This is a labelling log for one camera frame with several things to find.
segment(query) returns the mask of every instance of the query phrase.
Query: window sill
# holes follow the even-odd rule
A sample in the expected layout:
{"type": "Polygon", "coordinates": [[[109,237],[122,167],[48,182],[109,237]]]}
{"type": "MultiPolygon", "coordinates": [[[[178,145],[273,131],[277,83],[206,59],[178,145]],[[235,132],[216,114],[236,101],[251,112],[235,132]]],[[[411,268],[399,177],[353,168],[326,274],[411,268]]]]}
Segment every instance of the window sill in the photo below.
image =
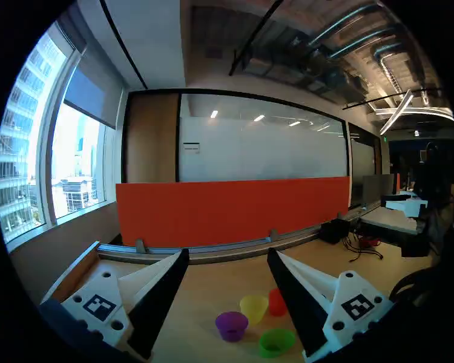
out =
{"type": "Polygon", "coordinates": [[[97,209],[100,209],[102,207],[105,207],[105,206],[107,206],[111,203],[115,203],[115,202],[116,202],[116,200],[102,201],[101,203],[95,204],[93,206],[81,209],[77,212],[73,212],[68,215],[64,215],[61,218],[58,218],[57,225],[55,225],[55,226],[48,226],[46,224],[43,224],[42,226],[31,229],[30,231],[18,236],[17,238],[14,238],[10,242],[8,242],[5,245],[7,248],[7,251],[8,251],[8,253],[12,253],[19,246],[22,246],[24,243],[29,242],[30,240],[34,239],[35,237],[37,237],[39,235],[42,235],[43,233],[53,230],[54,228],[56,228],[58,226],[62,226],[63,224],[66,224],[67,222],[69,222],[77,217],[81,217],[89,212],[96,211],[97,209]]]}

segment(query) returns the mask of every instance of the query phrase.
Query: green cup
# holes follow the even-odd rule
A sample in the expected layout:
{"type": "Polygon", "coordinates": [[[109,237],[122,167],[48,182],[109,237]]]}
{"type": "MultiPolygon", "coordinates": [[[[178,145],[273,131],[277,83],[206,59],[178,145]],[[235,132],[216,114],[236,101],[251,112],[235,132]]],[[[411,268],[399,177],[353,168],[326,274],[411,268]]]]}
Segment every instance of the green cup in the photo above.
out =
{"type": "Polygon", "coordinates": [[[262,358],[274,358],[286,353],[296,341],[294,333],[286,329],[272,329],[259,339],[259,352],[262,358]]]}

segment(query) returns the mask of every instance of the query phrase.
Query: glass wall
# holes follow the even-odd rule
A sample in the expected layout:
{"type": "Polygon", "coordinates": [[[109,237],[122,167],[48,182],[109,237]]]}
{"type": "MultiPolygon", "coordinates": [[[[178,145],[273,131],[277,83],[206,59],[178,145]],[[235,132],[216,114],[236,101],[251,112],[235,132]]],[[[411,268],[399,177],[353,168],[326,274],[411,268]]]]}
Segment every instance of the glass wall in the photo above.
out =
{"type": "Polygon", "coordinates": [[[350,206],[363,203],[363,177],[381,174],[380,139],[349,124],[352,148],[352,198],[350,206]]]}
{"type": "Polygon", "coordinates": [[[263,100],[182,95],[181,182],[342,176],[341,121],[263,100]]]}

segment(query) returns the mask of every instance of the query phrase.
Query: purple cup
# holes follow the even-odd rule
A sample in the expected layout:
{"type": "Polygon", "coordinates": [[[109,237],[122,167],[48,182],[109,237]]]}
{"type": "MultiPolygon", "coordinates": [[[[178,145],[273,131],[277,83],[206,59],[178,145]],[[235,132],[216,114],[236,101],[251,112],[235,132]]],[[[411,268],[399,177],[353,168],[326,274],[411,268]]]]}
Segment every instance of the purple cup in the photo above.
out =
{"type": "Polygon", "coordinates": [[[220,314],[215,319],[220,336],[227,342],[238,342],[244,336],[249,320],[244,314],[228,312],[220,314]]]}

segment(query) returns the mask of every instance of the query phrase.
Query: red cup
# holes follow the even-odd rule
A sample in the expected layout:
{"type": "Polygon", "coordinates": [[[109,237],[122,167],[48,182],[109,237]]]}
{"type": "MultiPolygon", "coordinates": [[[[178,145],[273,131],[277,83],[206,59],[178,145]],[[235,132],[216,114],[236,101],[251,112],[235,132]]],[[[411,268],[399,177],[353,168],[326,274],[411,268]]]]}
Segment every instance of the red cup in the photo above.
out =
{"type": "Polygon", "coordinates": [[[283,316],[288,311],[279,289],[269,292],[269,312],[274,316],[283,316]]]}

